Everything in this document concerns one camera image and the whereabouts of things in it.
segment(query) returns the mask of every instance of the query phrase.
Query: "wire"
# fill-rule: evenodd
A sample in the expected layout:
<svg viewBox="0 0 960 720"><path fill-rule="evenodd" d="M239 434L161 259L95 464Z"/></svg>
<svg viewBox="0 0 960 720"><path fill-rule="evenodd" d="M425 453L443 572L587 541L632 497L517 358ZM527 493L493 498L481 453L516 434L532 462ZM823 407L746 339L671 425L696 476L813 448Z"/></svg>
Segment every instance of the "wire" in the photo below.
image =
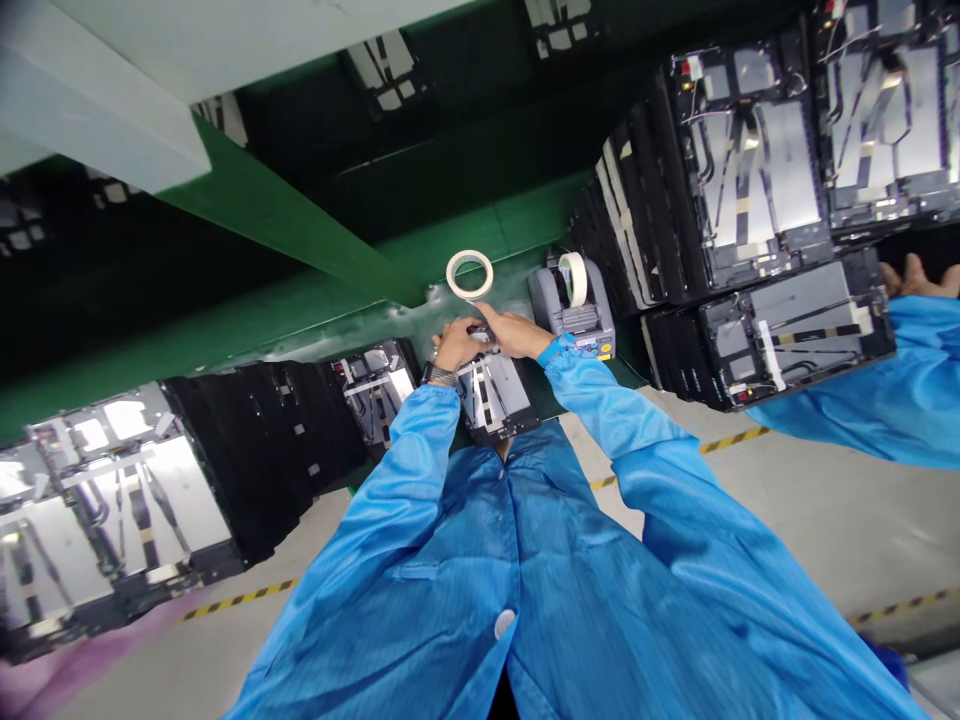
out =
<svg viewBox="0 0 960 720"><path fill-rule="evenodd" d="M883 25L882 25L882 24L881 24L881 25L877 25L877 26L876 26L875 28L873 28L872 30L867 30L865 33L860 33L860 34L857 35L856 37L850 38L850 39L847 40L843 45L841 45L840 47L838 47L836 50L834 50L833 52L827 53L827 54L824 55L822 58L820 58L820 62L821 62L821 63L825 63L827 60L829 60L830 58L832 58L834 55L836 55L836 54L839 53L839 52L843 52L844 50L846 50L848 47L850 47L851 45L853 45L853 43L857 42L858 40L863 40L865 37L869 37L870 35L873 35L874 33L880 32L881 28L883 28Z"/></svg>

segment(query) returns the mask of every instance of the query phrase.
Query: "yellow-black warning tape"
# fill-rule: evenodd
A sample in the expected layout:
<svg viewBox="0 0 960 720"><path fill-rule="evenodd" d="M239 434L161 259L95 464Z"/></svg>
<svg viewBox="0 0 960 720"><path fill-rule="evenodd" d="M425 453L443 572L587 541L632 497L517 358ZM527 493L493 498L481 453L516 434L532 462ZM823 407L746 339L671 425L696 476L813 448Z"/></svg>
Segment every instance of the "yellow-black warning tape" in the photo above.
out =
<svg viewBox="0 0 960 720"><path fill-rule="evenodd" d="M736 445L737 443L753 440L761 435L766 435L768 432L771 432L770 428L753 428L752 430L747 430L746 432L742 432L737 435L731 435L730 437L717 440L716 442L701 445L700 452L706 455L707 453L723 450L724 448L728 448L731 445ZM592 490L599 490L600 488L613 485L616 482L617 476L611 475L603 480L597 480L596 482L590 483L590 488ZM247 593L246 595L237 595L229 600L221 600L220 602L215 602L211 605L206 605L204 607L197 608L196 610L191 610L180 619L180 622L186 622L187 620L193 620L194 618L201 618L205 615L210 615L225 608L236 607L237 605L253 602L254 600L259 600L262 597L267 597L267 595L276 595L277 593L286 592L287 590L296 587L297 583L299 582L300 578L293 578L292 580L286 580L282 583L277 583L276 585L260 588L259 590ZM880 610L872 610L870 612L860 613L858 615L850 615L846 618L846 620L854 628L859 628L861 625L876 623L893 615L902 615L910 612L911 610L927 607L928 605L933 605L934 603L941 602L942 600L946 600L947 598L955 596L960 596L960 586L939 590L929 595L919 595L910 600L888 605Z"/></svg>
<svg viewBox="0 0 960 720"><path fill-rule="evenodd" d="M299 582L300 578L293 578L292 580L277 583L276 585L260 588L259 590L252 593L247 593L246 595L237 595L235 598L230 598L229 600L221 600L220 602L213 603L212 605L206 605L204 607L197 608L196 610L191 610L180 619L180 622L186 622L187 620L193 620L194 618L204 617L205 615L210 615L218 610L223 610L224 608L236 607L237 605L253 602L254 600L259 600L262 597L266 597L267 595L276 595L277 593L285 592L296 587L297 583ZM921 607L933 605L934 603L941 602L942 600L946 600L947 598L951 597L960 597L960 586L947 588L945 590L938 590L937 592L930 593L929 595L919 595L910 600L904 600L903 602L894 603L893 605L887 605L885 608L881 608L880 610L871 610L870 612L860 613L858 615L849 615L847 616L846 621L850 623L854 629L857 629L862 625L881 622L894 615L903 615L904 613L917 610Z"/></svg>
<svg viewBox="0 0 960 720"><path fill-rule="evenodd" d="M755 427L750 430L747 430L736 435L731 435L730 437L723 438L722 440L717 440L716 442L707 443L706 445L700 446L700 454L706 455L709 452L716 452L717 450L723 450L730 447L731 445L736 445L737 443L746 442L747 440L753 440L758 438L761 435L766 435L768 432L772 432L770 428L765 427ZM596 480L595 482L590 483L590 489L597 491L600 488L608 487L617 482L617 476L611 475L608 478L603 478L603 480Z"/></svg>
<svg viewBox="0 0 960 720"><path fill-rule="evenodd" d="M860 615L850 615L847 618L847 622L853 625L853 627L857 628L861 625L866 625L867 623L885 620L892 615L902 615L903 613L916 610L917 608L933 605L941 600L946 600L949 597L955 597L958 595L960 595L960 587L947 588L946 590L939 590L935 593L931 593L930 595L919 595L912 600L905 600L903 602L894 603L893 605L887 605L881 610L873 610Z"/></svg>
<svg viewBox="0 0 960 720"><path fill-rule="evenodd" d="M204 607L200 607L196 610L191 610L188 612L186 615L180 618L180 622L186 622L187 620L193 620L194 618L210 615L218 610L223 610L224 608L236 607L237 605L242 605L243 603L253 602L254 600L259 600L262 597L266 597L267 595L276 595L277 593L281 593L289 590L290 588L296 587L298 582L300 582L300 578L285 580L282 583L260 588L259 590L256 590L252 593L247 593L246 595L237 595L229 600L221 600L220 602L216 602L211 605L205 605Z"/></svg>
<svg viewBox="0 0 960 720"><path fill-rule="evenodd" d="M731 445L736 445L737 443L746 442L747 440L753 440L758 438L761 435L766 435L768 432L772 432L770 428L765 427L756 427L750 430L747 430L737 435L731 435L728 438L723 438L722 440L717 440L716 442L707 443L706 445L700 446L700 453L706 455L708 452L715 452L717 450L723 450L730 447Z"/></svg>

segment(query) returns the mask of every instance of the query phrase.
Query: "white ceiling beam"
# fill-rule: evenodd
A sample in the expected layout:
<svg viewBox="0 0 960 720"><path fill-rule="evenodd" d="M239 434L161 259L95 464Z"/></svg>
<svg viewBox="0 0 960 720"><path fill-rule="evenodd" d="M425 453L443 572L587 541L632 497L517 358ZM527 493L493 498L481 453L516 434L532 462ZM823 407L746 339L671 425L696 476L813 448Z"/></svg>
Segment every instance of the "white ceiling beam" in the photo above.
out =
<svg viewBox="0 0 960 720"><path fill-rule="evenodd" d="M48 0L5 8L0 125L151 193L210 171L190 109Z"/></svg>

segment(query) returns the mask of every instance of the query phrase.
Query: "label sticker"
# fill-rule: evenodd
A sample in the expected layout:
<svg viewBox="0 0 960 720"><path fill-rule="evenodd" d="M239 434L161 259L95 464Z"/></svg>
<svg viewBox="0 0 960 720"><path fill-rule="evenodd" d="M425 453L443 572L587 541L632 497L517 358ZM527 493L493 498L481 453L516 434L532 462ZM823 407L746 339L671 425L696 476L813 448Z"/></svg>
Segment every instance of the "label sticker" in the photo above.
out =
<svg viewBox="0 0 960 720"><path fill-rule="evenodd" d="M690 79L691 80L701 80L703 79L703 63L700 62L699 55L691 55L687 58L687 62L690 63Z"/></svg>

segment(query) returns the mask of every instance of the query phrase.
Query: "blue sleeve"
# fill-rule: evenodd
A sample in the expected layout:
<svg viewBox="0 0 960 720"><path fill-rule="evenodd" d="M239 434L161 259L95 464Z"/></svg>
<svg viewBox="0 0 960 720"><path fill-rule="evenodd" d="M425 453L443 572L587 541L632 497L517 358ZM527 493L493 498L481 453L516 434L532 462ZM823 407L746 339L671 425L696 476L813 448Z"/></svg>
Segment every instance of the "blue sleeve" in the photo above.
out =
<svg viewBox="0 0 960 720"><path fill-rule="evenodd" d="M278 653L298 642L308 618L333 614L429 538L459 419L453 388L423 386L403 403L390 425L390 449L304 573L257 656L233 711L238 716Z"/></svg>
<svg viewBox="0 0 960 720"><path fill-rule="evenodd" d="M960 301L890 303L897 355L748 411L761 425L910 465L960 470Z"/></svg>
<svg viewBox="0 0 960 720"><path fill-rule="evenodd" d="M719 486L696 438L600 361L545 359L557 399L613 461L624 503L646 513L647 548L817 716L841 717L856 697L865 717L923 717L783 543Z"/></svg>

